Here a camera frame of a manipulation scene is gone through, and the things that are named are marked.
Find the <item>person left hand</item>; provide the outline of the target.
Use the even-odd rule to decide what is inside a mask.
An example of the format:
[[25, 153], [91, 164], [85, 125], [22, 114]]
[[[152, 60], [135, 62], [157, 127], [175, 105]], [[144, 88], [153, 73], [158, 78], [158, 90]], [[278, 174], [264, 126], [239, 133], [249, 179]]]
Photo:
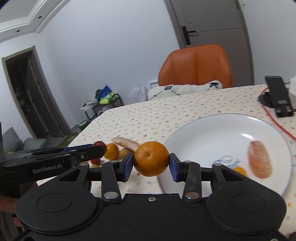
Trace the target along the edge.
[[[8, 197], [1, 194], [1, 212], [16, 214], [16, 204], [18, 202], [17, 198]], [[14, 217], [13, 222], [16, 227], [23, 228], [18, 217]]]

